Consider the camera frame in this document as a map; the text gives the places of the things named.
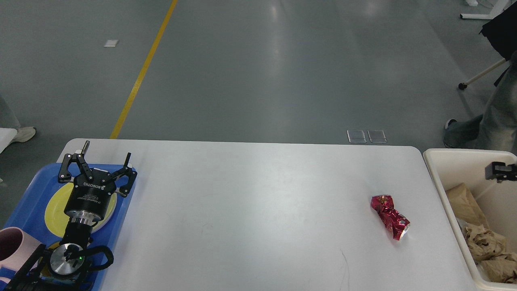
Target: white bin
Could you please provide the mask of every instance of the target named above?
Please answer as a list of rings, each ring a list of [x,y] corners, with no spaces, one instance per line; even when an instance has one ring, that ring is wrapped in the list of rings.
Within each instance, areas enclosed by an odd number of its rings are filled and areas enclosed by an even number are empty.
[[[490,282],[483,270],[477,268],[445,194],[464,182],[491,229],[507,237],[507,251],[517,252],[517,182],[498,184],[484,177],[484,169],[491,162],[515,164],[517,157],[509,152],[464,149],[429,149],[423,157],[474,282],[484,290],[517,290],[517,284]]]

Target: blue tray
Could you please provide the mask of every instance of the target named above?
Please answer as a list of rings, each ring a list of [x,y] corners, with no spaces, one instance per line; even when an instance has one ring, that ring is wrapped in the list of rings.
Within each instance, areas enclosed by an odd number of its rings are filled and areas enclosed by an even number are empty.
[[[89,164],[89,166],[90,168],[103,169],[109,172],[114,172],[122,168],[122,165]],[[49,164],[36,173],[22,199],[4,225],[4,228],[9,226],[19,227],[35,239],[44,243],[47,247],[55,242],[61,241],[60,237],[55,236],[47,229],[44,219],[45,209],[50,198],[52,198],[59,188],[65,185],[57,182],[57,174],[60,167],[61,164]],[[75,164],[69,167],[69,171],[74,177],[79,174],[79,169]],[[126,184],[127,181],[127,177],[122,177],[116,182],[116,185],[120,187]],[[129,202],[131,202],[131,197],[133,196],[133,189],[134,185],[126,198],[118,197],[117,205],[115,206],[115,211],[111,219],[92,234],[94,241],[90,247],[106,245],[111,250],[114,249],[120,228],[126,217]],[[95,255],[93,257],[93,264],[100,265],[104,263],[103,260],[105,261],[105,258],[103,258],[102,254]],[[94,282],[92,291],[98,291],[100,289],[104,272],[105,271],[93,272],[88,275],[87,281]]]

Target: yellow floor line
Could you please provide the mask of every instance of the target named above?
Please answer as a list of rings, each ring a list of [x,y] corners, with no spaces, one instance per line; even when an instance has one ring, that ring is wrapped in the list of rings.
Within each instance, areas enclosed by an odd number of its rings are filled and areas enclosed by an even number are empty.
[[[138,74],[138,78],[136,79],[136,81],[133,85],[133,89],[131,90],[131,93],[129,94],[126,104],[124,105],[124,108],[122,108],[122,112],[120,113],[120,116],[118,117],[117,123],[115,124],[115,127],[113,128],[113,131],[111,132],[111,135],[110,135],[111,139],[116,139],[118,137],[118,134],[120,133],[120,130],[122,129],[122,126],[124,125],[124,121],[126,120],[126,117],[129,113],[129,110],[131,109],[131,106],[133,105],[133,101],[136,97],[136,94],[138,93],[138,90],[140,89],[140,85],[142,84],[142,81],[144,80],[145,73],[147,73],[147,69],[149,68],[149,64],[151,64],[151,61],[153,60],[153,56],[155,55],[156,49],[158,48],[158,45],[160,44],[160,40],[163,35],[163,32],[165,31],[165,28],[167,27],[167,24],[169,23],[169,19],[171,18],[172,11],[174,11],[174,8],[176,7],[177,2],[178,2],[178,0],[172,1],[171,6],[169,7],[169,10],[167,11],[167,15],[165,16],[165,19],[163,19],[162,25],[160,26],[160,30],[158,31],[155,41],[153,42],[153,46],[151,47],[151,50],[149,50],[149,53],[147,54],[147,58],[145,59],[144,65],[142,66],[142,69],[140,70],[140,73]]]

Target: crumpled paper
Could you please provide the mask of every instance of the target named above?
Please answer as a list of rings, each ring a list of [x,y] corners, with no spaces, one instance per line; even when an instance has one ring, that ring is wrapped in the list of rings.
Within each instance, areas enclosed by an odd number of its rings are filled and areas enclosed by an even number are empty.
[[[490,229],[483,211],[479,208],[478,203],[465,183],[461,183],[446,191],[446,194],[447,198],[449,198],[454,216],[470,224],[482,225],[486,229]]]
[[[506,237],[483,226],[467,223],[464,237],[475,261],[488,260],[506,251]]]
[[[481,262],[492,282],[517,284],[516,253],[505,253]]]
[[[506,237],[489,230],[488,222],[464,183],[447,191],[447,198],[474,261],[490,281],[517,284],[517,254],[506,252]]]

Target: yellow plate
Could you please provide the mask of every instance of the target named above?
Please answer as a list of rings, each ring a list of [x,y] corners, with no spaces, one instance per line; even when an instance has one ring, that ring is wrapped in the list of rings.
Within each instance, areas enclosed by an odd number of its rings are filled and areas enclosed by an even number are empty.
[[[65,235],[65,228],[68,224],[68,220],[70,219],[70,217],[68,217],[68,215],[66,215],[63,211],[65,210],[68,198],[72,193],[72,189],[72,183],[65,184],[63,187],[56,191],[52,198],[50,198],[50,201],[47,204],[47,208],[45,209],[45,224],[47,225],[47,228],[51,233],[60,238]],[[104,219],[99,221],[99,223],[93,227],[92,233],[98,231],[110,220],[116,205],[117,195],[114,194],[111,196],[110,204],[108,205],[108,210],[106,211]]]

